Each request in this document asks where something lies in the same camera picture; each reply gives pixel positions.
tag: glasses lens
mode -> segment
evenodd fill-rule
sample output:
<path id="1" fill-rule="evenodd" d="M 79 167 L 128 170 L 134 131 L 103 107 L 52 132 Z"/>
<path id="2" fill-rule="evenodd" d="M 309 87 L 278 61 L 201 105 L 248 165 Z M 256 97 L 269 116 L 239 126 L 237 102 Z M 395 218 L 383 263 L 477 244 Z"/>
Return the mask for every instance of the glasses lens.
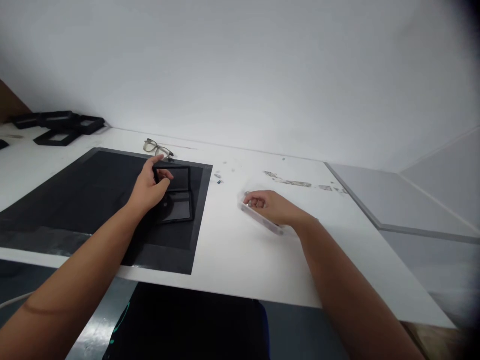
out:
<path id="1" fill-rule="evenodd" d="M 146 142 L 145 145 L 143 146 L 143 149 L 147 153 L 153 152 L 157 148 L 157 144 L 155 142 Z"/>
<path id="2" fill-rule="evenodd" d="M 159 155 L 159 154 L 164 154 L 165 157 L 168 157 L 168 156 L 170 155 L 170 151 L 169 151 L 166 147 L 159 146 L 159 147 L 158 147 L 158 150 L 159 150 L 159 151 L 157 151 L 157 152 L 158 152 L 157 155 Z"/>

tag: wrist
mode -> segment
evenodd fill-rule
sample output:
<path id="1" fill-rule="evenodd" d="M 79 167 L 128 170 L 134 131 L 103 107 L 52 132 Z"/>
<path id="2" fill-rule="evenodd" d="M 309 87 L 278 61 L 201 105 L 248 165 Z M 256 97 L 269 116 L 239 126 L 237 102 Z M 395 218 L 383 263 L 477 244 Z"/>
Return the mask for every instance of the wrist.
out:
<path id="1" fill-rule="evenodd" d="M 298 228 L 302 228 L 308 226 L 309 224 L 318 222 L 319 221 L 315 217 L 310 215 L 308 212 L 301 210 L 301 213 L 299 213 L 298 216 L 295 216 L 288 225 L 291 226 L 295 231 L 297 231 Z"/>

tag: eyeglasses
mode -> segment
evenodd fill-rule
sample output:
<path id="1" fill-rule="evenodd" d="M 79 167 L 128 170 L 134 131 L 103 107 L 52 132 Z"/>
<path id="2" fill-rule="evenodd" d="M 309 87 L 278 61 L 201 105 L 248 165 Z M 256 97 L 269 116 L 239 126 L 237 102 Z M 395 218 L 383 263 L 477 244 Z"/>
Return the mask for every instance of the eyeglasses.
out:
<path id="1" fill-rule="evenodd" d="M 170 150 L 168 150 L 166 147 L 164 146 L 160 146 L 158 145 L 155 141 L 153 141 L 152 139 L 147 139 L 145 141 L 145 145 L 143 145 L 143 150 L 145 150 L 147 153 L 153 153 L 155 152 L 155 156 L 157 156 L 159 154 L 159 152 L 163 152 L 165 153 L 165 157 L 167 159 L 171 158 L 172 156 L 174 156 L 174 153 L 171 152 Z"/>

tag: forearm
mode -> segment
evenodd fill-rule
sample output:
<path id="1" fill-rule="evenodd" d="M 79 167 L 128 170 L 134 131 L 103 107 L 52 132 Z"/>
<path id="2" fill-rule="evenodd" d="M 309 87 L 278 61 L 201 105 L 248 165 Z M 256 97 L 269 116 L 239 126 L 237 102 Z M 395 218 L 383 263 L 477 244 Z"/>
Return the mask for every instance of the forearm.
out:
<path id="1" fill-rule="evenodd" d="M 65 358 L 109 288 L 142 217 L 122 208 L 68 259 L 0 330 L 1 355 Z"/>
<path id="2" fill-rule="evenodd" d="M 323 305 L 353 359 L 423 359 L 400 322 L 315 218 L 294 226 Z"/>

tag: white cable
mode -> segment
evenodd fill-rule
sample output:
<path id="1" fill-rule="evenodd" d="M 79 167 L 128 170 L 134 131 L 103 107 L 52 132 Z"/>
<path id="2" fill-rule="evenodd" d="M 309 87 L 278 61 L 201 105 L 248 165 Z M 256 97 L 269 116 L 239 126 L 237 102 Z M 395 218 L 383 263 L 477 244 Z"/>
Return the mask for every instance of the white cable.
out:
<path id="1" fill-rule="evenodd" d="M 0 304 L 0 310 L 3 309 L 4 307 L 7 307 L 8 305 L 11 305 L 13 303 L 16 303 L 20 300 L 23 300 L 23 299 L 26 299 L 28 298 L 30 295 L 32 295 L 35 291 L 32 291 L 32 292 L 29 292 L 28 294 L 25 294 L 25 295 L 22 295 L 22 296 L 19 296 L 19 297 L 16 297 L 12 300 L 8 300 L 8 301 L 5 301 L 3 304 Z"/>

